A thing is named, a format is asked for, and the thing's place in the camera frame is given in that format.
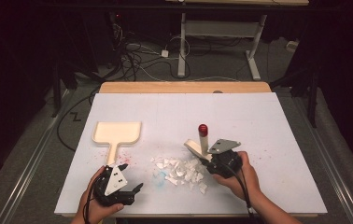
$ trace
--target table leg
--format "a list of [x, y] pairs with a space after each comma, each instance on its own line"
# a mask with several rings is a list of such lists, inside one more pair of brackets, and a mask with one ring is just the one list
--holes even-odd
[[258, 24], [258, 28], [256, 30], [256, 34], [253, 39], [252, 50], [246, 51], [249, 69], [250, 69], [252, 77], [255, 81], [261, 80], [261, 76], [259, 75], [258, 67], [256, 66], [255, 59], [253, 57], [255, 56], [255, 52], [256, 52], [256, 49], [259, 45], [259, 41], [261, 40], [261, 32], [263, 31], [263, 27], [264, 27], [264, 23], [266, 21], [266, 18], [267, 18], [267, 15], [261, 16], [261, 21]]
[[182, 19], [180, 21], [180, 49], [179, 49], [179, 61], [177, 66], [177, 76], [185, 76], [185, 61], [186, 61], [186, 52], [185, 52], [185, 37], [186, 37], [186, 13], [182, 13]]

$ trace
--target metal stand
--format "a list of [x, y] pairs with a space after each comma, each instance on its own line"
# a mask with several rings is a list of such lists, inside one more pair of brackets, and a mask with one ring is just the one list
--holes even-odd
[[209, 35], [230, 37], [253, 37], [251, 50], [246, 51], [247, 62], [255, 81], [261, 80], [258, 67], [255, 63], [255, 52], [261, 40], [261, 32], [267, 15], [262, 15], [259, 22], [235, 22], [235, 21], [187, 21], [186, 13], [182, 13], [180, 23], [180, 49], [177, 75], [185, 76], [186, 35]]

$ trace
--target wooden table edge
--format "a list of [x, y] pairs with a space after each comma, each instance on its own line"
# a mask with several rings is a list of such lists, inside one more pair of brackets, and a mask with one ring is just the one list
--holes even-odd
[[272, 92], [266, 82], [104, 82], [99, 93]]

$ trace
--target red cap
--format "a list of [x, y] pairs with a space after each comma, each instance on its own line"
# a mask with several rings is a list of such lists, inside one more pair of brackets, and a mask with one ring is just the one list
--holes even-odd
[[200, 124], [199, 126], [200, 137], [206, 137], [208, 135], [208, 127], [205, 124]]

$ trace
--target wrist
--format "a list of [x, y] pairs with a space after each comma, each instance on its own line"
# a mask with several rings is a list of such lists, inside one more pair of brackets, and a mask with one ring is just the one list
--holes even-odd
[[267, 197], [260, 191], [255, 190], [248, 193], [251, 206], [256, 210], [261, 206], [263, 202], [267, 200]]

